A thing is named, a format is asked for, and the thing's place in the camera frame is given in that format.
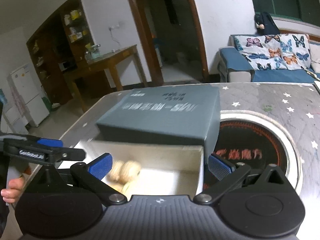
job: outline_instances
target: open white box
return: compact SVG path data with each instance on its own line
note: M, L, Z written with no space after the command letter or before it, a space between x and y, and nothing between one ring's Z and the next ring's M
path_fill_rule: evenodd
M133 195L189 195L192 199L203 190L204 152L201 146L163 146L80 141L75 148L84 149L85 163L104 153L114 161L137 161L141 172ZM63 161L59 169L76 162Z

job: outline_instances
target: table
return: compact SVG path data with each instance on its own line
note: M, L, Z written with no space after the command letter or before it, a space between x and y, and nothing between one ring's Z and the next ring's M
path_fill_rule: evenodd
M66 72L63 76L67 83L69 83L75 94L76 99L78 99L81 103L81 108L85 113L88 108L84 103L84 100L81 97L81 93L76 85L75 80L81 77L86 77L94 74L95 72L99 72L101 70L109 69L111 77L116 85L117 91L122 91L123 87L121 85L120 77L118 75L118 71L116 69L116 65L125 60L126 58L133 56L135 64L139 70L139 74L141 76L142 82L145 87L148 86L146 76L144 74L142 64L138 55L137 45L133 45L124 49L116 50L115 52L110 52L107 54L103 54L101 57L90 60L88 62L88 67L78 68L76 70Z
M220 88L221 110L252 110L265 114L292 135L303 163L300 198L306 208L297 237L318 240L320 154L318 147L312 144L315 141L320 147L320 96L316 88L312 84L284 83L217 83L212 86ZM81 140L101 140L95 122L128 93L131 91L115 92L101 98L61 137L64 146L74 147Z

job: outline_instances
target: pillow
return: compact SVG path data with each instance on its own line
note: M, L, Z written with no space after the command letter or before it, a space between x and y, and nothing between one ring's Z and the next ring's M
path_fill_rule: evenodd
M320 44L310 42L311 67L320 73Z
M305 34L281 34L279 38L281 57L289 70L310 67L310 45Z
M280 43L274 46L272 40L271 36L234 36L236 49L253 69L287 69L280 54Z

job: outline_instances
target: sofa armrest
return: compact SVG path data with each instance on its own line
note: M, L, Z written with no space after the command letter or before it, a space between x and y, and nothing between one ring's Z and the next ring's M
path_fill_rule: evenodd
M221 82L251 82L254 69L250 63L234 47L219 50L220 61L218 71Z

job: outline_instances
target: gray cardboard box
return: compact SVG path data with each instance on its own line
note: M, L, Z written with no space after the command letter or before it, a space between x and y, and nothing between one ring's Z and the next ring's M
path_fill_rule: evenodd
M105 141L201 145L207 161L218 139L219 89L209 84L135 89L97 125Z

